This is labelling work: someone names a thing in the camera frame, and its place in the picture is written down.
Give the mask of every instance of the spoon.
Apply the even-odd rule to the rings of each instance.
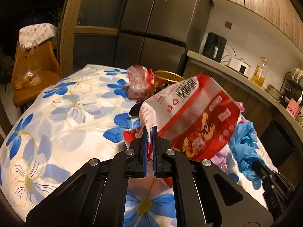
[[[302,89],[301,97],[300,97],[299,100],[298,100],[298,104],[300,104],[301,101],[302,101],[302,95],[303,95],[303,89]]]

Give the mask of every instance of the white appliance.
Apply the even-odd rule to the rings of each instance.
[[[250,65],[244,62],[243,58],[239,60],[237,58],[231,57],[227,63],[227,66],[243,74],[247,78],[249,77],[251,67]]]

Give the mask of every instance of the wooden door frame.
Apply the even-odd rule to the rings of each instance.
[[[73,50],[75,35],[112,35],[118,36],[119,30],[99,26],[77,26],[82,0],[66,0],[58,30],[58,62],[60,75],[65,78],[73,73]]]

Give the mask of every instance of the pink plastic bag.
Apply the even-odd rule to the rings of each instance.
[[[144,66],[133,65],[127,69],[130,82],[128,98],[147,99],[152,96],[154,73]]]

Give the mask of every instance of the metal screw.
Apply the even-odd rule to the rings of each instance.
[[[211,161],[209,159],[202,160],[202,165],[204,165],[204,166],[210,166],[211,164],[212,163],[211,163]]]
[[[134,154],[134,150],[131,149],[131,148],[129,148],[129,149],[125,150],[125,153],[126,153],[127,155],[133,155],[133,154]]]
[[[168,155],[174,155],[176,153],[176,151],[174,150],[174,149],[168,149],[168,150],[166,150],[166,154],[168,154]]]
[[[91,166],[96,166],[98,163],[99,163],[99,161],[98,161],[97,159],[91,159],[91,160],[89,161],[89,164],[90,164]]]

